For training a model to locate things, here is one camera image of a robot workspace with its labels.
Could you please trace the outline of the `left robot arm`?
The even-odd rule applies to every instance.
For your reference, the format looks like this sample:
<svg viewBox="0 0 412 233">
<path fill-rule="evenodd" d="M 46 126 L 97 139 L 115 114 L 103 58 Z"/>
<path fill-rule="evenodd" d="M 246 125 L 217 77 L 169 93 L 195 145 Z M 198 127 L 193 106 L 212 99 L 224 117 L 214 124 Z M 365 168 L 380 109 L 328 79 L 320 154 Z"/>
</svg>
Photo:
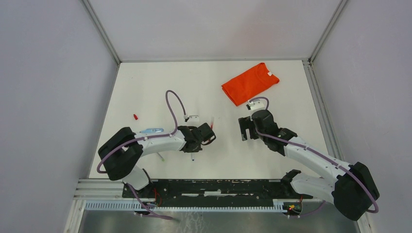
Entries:
<svg viewBox="0 0 412 233">
<path fill-rule="evenodd" d="M 135 133 L 121 128 L 98 149 L 101 159 L 97 172 L 107 174 L 111 181 L 121 180 L 134 188 L 141 198 L 151 195 L 153 185 L 146 170 L 139 168 L 140 158 L 165 151 L 196 153 L 216 139 L 211 126 L 178 126 L 171 132 Z"/>
</svg>

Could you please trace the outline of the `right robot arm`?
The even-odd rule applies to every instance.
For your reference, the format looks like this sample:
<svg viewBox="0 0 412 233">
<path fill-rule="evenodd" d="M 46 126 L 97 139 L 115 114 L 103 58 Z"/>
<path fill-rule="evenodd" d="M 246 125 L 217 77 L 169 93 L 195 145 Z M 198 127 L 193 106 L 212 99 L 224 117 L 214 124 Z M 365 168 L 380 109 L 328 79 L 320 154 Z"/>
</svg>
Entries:
<svg viewBox="0 0 412 233">
<path fill-rule="evenodd" d="M 258 110 L 238 119 L 242 140 L 260 139 L 269 150 L 293 159 L 314 171 L 310 176 L 300 170 L 287 173 L 281 193 L 287 198 L 297 194 L 320 198 L 335 206 L 346 218 L 357 221 L 365 213 L 378 213 L 378 188 L 369 168 L 361 163 L 350 164 L 320 153 L 287 128 L 278 127 L 269 110 Z"/>
</svg>

